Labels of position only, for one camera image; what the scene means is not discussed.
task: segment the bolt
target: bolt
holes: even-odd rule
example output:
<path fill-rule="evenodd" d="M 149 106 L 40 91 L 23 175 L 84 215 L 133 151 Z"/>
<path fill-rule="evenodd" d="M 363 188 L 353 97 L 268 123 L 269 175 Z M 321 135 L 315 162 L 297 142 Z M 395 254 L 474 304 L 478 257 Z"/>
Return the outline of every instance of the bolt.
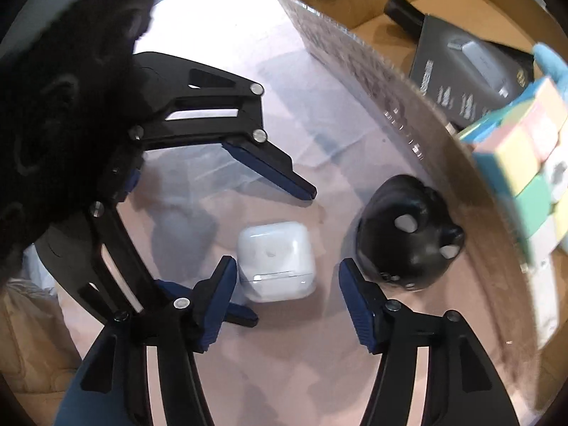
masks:
<path fill-rule="evenodd" d="M 446 312 L 446 317 L 450 322 L 457 322 L 461 318 L 461 315 L 458 311 L 448 311 Z"/>
<path fill-rule="evenodd" d="M 384 305 L 389 311 L 399 311 L 400 308 L 402 307 L 400 301 L 397 301 L 396 299 L 389 299 L 386 304 Z"/>
<path fill-rule="evenodd" d="M 129 129 L 129 136 L 133 141 L 140 141 L 144 136 L 144 128 L 140 125 L 133 126 Z"/>
<path fill-rule="evenodd" d="M 260 95 L 262 95 L 262 93 L 264 93 L 264 88 L 262 87 L 261 84 L 253 83 L 251 85 L 251 91 L 253 92 L 253 94 L 260 96 Z"/>
<path fill-rule="evenodd" d="M 104 214 L 104 205 L 102 202 L 95 202 L 91 205 L 90 212 L 93 217 L 101 217 Z"/>
<path fill-rule="evenodd" d="M 119 311 L 114 315 L 114 320 L 116 320 L 117 322 L 124 322 L 128 320 L 129 317 L 130 314 L 127 311 Z"/>
<path fill-rule="evenodd" d="M 185 309 L 189 306 L 190 301 L 186 297 L 179 297 L 174 301 L 174 307 L 176 309 Z"/>
<path fill-rule="evenodd" d="M 268 139 L 268 135 L 266 134 L 266 131 L 263 129 L 255 129 L 252 132 L 252 138 L 256 141 L 259 142 L 260 144 L 262 144 L 263 142 L 266 142 L 266 140 Z"/>

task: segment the table surface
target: table surface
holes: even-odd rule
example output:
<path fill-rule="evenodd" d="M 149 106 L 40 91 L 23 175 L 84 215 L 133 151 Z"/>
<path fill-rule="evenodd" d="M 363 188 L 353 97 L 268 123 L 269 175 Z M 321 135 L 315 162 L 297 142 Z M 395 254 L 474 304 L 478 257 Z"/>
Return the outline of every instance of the table surface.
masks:
<path fill-rule="evenodd" d="M 276 0 L 164 0 L 136 51 L 192 59 L 261 83 L 265 129 L 318 196 L 304 206 L 234 161 L 220 146 L 146 155 L 140 184 L 119 210 L 155 277 L 192 286 L 239 231 L 293 220 L 305 224 L 316 256 L 317 289 L 308 298 L 253 306 L 254 329 L 225 324 L 196 360 L 215 424 L 360 424 L 380 357 L 360 346 L 337 283 L 337 264 L 354 253 L 361 210 L 389 177 L 416 174 L 379 124 L 306 52 Z M 501 351 L 484 294 L 466 254 L 428 290 L 390 293 L 415 311 L 457 309 L 494 361 Z M 242 301 L 239 290 L 235 301 Z M 60 303 L 84 355 L 100 324 L 69 296 Z M 420 424 L 427 349 L 419 351 L 409 425 Z M 155 361 L 149 361 L 155 426 L 165 425 Z M 534 416 L 518 395 L 522 424 Z"/>

